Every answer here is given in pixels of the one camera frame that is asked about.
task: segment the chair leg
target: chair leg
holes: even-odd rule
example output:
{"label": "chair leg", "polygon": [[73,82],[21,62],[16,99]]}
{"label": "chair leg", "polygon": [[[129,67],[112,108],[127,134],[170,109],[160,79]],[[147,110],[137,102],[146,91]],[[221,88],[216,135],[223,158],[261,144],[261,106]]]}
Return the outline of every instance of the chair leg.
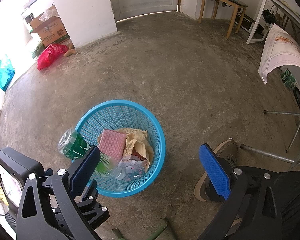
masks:
{"label": "chair leg", "polygon": [[231,34],[231,31],[232,31],[232,28],[233,28],[233,25],[234,25],[234,20],[235,20],[235,17],[237,15],[238,9],[239,9],[238,5],[234,6],[234,8],[233,8],[233,13],[232,13],[232,17],[231,17],[231,21],[230,21],[230,26],[229,26],[229,29],[228,29],[228,33],[227,33],[226,39],[229,39],[229,37],[230,37],[230,34]]}
{"label": "chair leg", "polygon": [[202,16],[203,16],[203,10],[204,10],[204,4],[205,4],[206,0],[202,0],[201,3],[201,10],[200,10],[200,17],[199,17],[199,23],[201,23],[202,21]]}
{"label": "chair leg", "polygon": [[216,15],[217,15],[217,11],[218,11],[218,6],[219,6],[219,0],[216,0],[216,3],[214,5],[214,11],[213,11],[213,16],[212,16],[212,20],[216,19]]}
{"label": "chair leg", "polygon": [[241,14],[241,17],[240,17],[240,21],[238,22],[238,27],[237,27],[237,29],[235,30],[235,33],[238,33],[238,32],[239,32],[239,29],[240,29],[240,26],[241,26],[241,24],[242,24],[242,21],[243,21],[245,12],[246,12],[246,7],[243,8],[243,11],[242,11],[242,14]]}

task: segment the blue plastic basket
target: blue plastic basket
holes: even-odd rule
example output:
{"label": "blue plastic basket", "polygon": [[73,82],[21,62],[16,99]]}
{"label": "blue plastic basket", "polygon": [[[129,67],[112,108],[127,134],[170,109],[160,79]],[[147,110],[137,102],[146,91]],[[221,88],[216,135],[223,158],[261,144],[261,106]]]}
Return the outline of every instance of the blue plastic basket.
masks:
{"label": "blue plastic basket", "polygon": [[91,180],[97,181],[99,194],[108,197],[127,197],[148,187],[159,174],[166,152],[166,142],[158,120],[149,110],[131,101],[111,100],[101,103],[90,109],[75,129],[91,145],[98,145],[97,137],[103,129],[119,128],[147,130],[147,140],[154,150],[154,158],[147,173],[133,181],[127,182],[92,175]]}

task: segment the green plastic bag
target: green plastic bag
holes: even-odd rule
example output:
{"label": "green plastic bag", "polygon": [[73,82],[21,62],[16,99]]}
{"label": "green plastic bag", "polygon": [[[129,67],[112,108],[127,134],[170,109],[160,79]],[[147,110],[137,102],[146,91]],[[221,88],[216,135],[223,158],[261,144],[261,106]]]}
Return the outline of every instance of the green plastic bag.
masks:
{"label": "green plastic bag", "polygon": [[294,90],[297,81],[296,78],[291,74],[290,70],[287,69],[285,72],[283,72],[281,75],[281,79],[287,88]]}
{"label": "green plastic bag", "polygon": [[14,76],[14,68],[12,67],[11,60],[7,55],[0,59],[0,88],[6,91],[11,79]]}

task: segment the yellow tag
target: yellow tag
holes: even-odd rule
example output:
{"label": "yellow tag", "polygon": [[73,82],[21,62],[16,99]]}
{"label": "yellow tag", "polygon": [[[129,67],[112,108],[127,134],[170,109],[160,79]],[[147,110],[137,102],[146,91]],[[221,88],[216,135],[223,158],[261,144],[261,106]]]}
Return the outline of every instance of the yellow tag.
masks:
{"label": "yellow tag", "polygon": [[6,196],[5,196],[5,194],[4,194],[4,192],[3,192],[3,189],[0,187],[0,198],[2,199],[2,201],[7,205],[7,206],[9,206],[9,203],[8,203],[8,201],[7,201],[7,198],[6,198]]}

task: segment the wooden chair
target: wooden chair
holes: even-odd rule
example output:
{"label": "wooden chair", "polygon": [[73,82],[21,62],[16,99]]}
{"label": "wooden chair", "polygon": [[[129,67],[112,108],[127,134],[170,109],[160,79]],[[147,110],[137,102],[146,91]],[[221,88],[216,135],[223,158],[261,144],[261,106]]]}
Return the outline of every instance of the wooden chair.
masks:
{"label": "wooden chair", "polygon": [[[234,8],[233,13],[232,13],[232,17],[231,17],[231,21],[230,21],[230,26],[229,26],[229,29],[228,29],[228,33],[227,33],[227,36],[226,36],[226,39],[228,39],[230,34],[231,34],[235,18],[237,16],[238,9],[243,8],[243,11],[242,11],[242,14],[241,14],[241,17],[240,17],[240,21],[239,21],[239,24],[238,24],[238,27],[237,27],[237,30],[235,31],[235,33],[239,32],[239,29],[240,29],[240,26],[241,26],[241,23],[242,23],[242,20],[243,20],[243,17],[244,17],[244,13],[246,12],[247,5],[245,3],[239,1],[239,0],[216,0],[213,15],[211,17],[213,20],[216,18],[216,15],[217,15],[219,1],[225,2],[225,3],[233,6],[233,8]],[[202,0],[199,23],[201,23],[201,21],[202,21],[205,2],[206,2],[206,0]]]}

